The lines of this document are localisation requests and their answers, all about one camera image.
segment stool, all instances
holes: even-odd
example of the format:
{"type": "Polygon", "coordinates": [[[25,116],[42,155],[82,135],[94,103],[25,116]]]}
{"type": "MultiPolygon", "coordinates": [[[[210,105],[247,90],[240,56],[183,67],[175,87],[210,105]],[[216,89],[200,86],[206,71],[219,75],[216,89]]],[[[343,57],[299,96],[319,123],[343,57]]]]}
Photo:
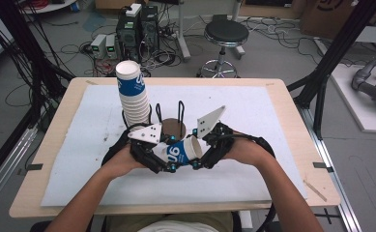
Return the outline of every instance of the stool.
{"type": "Polygon", "coordinates": [[[217,60],[210,60],[199,69],[197,77],[238,77],[236,68],[224,60],[226,47],[235,47],[247,41],[248,30],[239,22],[220,19],[206,25],[205,38],[221,46],[217,60]]]}

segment gray floor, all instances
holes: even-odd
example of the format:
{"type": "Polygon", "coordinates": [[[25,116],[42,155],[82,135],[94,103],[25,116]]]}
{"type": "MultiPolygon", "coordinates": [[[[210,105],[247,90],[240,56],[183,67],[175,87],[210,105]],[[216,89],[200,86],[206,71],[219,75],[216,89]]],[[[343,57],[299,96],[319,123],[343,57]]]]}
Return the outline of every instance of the gray floor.
{"type": "MultiPolygon", "coordinates": [[[[52,23],[69,23],[77,21],[77,24],[69,26],[44,25],[44,29],[56,51],[66,44],[80,45],[91,41],[91,37],[98,33],[111,33],[115,25],[115,14],[98,14],[92,7],[80,13],[73,14],[68,10],[43,14],[42,19],[52,23]]],[[[201,19],[187,19],[186,27],[201,19]]],[[[202,34],[204,24],[197,23],[190,34],[202,34]]],[[[302,37],[298,30],[288,31],[287,38],[302,37]]],[[[160,77],[193,77],[197,69],[207,60],[215,59],[218,47],[210,44],[203,38],[187,37],[188,47],[191,52],[191,60],[177,67],[160,67],[151,71],[152,76],[160,77]]],[[[72,50],[72,46],[64,47],[65,51],[72,50]]],[[[285,48],[278,41],[267,39],[256,32],[251,32],[247,43],[244,45],[246,55],[237,60],[234,53],[228,51],[227,58],[239,70],[243,78],[280,78],[286,84],[290,84],[311,73],[316,64],[310,56],[301,53],[312,54],[316,61],[320,56],[317,47],[311,41],[302,40],[299,52],[295,48],[285,48]]],[[[91,69],[91,63],[81,54],[59,53],[67,67],[77,76],[90,76],[84,73],[91,69]]],[[[353,61],[369,60],[376,57],[361,44],[355,44],[347,57],[353,61]]],[[[5,104],[5,98],[16,87],[23,84],[18,78],[14,64],[6,56],[0,56],[0,147],[13,131],[28,109],[27,106],[12,107],[5,104]]],[[[9,99],[9,104],[28,103],[28,89],[24,86],[14,91],[9,99]]],[[[328,84],[325,112],[323,118],[323,136],[327,148],[333,159],[335,169],[350,199],[352,207],[359,220],[362,231],[376,231],[376,133],[361,132],[354,121],[346,104],[334,88],[331,81],[328,84]]],[[[43,135],[40,133],[25,158],[18,165],[22,168],[28,155],[39,144],[43,135]]],[[[16,192],[23,181],[23,176],[15,174],[0,192],[0,231],[29,231],[31,225],[47,218],[11,218],[8,214],[16,192]]],[[[329,214],[336,215],[334,208],[328,209],[329,214]]],[[[324,214],[324,209],[314,209],[316,214],[324,214]]],[[[254,227],[263,220],[265,211],[252,211],[254,227]]],[[[329,224],[326,218],[319,217],[326,231],[344,231],[341,220],[332,218],[329,224]]],[[[98,231],[101,217],[97,217],[94,231],[98,231]]]]}

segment blue and white paper cup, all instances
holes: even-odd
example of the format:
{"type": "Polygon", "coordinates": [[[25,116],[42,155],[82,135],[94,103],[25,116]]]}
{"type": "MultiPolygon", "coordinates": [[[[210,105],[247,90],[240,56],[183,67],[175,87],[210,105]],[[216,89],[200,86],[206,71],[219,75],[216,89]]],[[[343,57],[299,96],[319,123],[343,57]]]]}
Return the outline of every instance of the blue and white paper cup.
{"type": "Polygon", "coordinates": [[[202,158],[203,152],[199,141],[195,136],[191,136],[162,150],[162,157],[167,161],[179,162],[187,165],[190,160],[202,158]]]}
{"type": "Polygon", "coordinates": [[[127,102],[141,100],[145,92],[143,73],[134,61],[122,61],[116,66],[116,77],[121,99],[127,102]]]}
{"type": "Polygon", "coordinates": [[[122,61],[116,66],[119,97],[128,126],[149,122],[149,99],[143,73],[134,61],[122,61]]]}

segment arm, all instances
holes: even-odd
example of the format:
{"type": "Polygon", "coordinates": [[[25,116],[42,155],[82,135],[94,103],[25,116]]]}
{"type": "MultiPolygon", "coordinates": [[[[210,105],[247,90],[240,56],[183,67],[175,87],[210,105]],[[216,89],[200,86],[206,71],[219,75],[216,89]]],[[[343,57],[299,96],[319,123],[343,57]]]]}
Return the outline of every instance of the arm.
{"type": "Polygon", "coordinates": [[[227,159],[255,166],[275,203],[283,231],[323,231],[320,223],[278,162],[256,143],[237,138],[227,159]]]}
{"type": "Polygon", "coordinates": [[[85,231],[109,183],[139,167],[143,165],[133,159],[130,146],[126,146],[89,179],[45,231],[85,231]]]}

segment hand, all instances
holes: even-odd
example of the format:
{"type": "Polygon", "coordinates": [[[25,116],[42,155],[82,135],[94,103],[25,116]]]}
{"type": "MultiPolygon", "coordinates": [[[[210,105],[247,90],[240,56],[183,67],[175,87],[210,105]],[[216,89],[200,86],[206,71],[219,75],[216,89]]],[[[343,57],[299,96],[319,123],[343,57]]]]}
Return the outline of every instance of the hand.
{"type": "Polygon", "coordinates": [[[224,158],[258,167],[264,159],[271,158],[271,155],[253,141],[235,138],[232,148],[224,158]]]}
{"type": "Polygon", "coordinates": [[[130,154],[130,144],[128,144],[104,164],[99,171],[111,181],[117,177],[126,175],[134,168],[144,167],[144,165],[136,161],[130,154]]]}

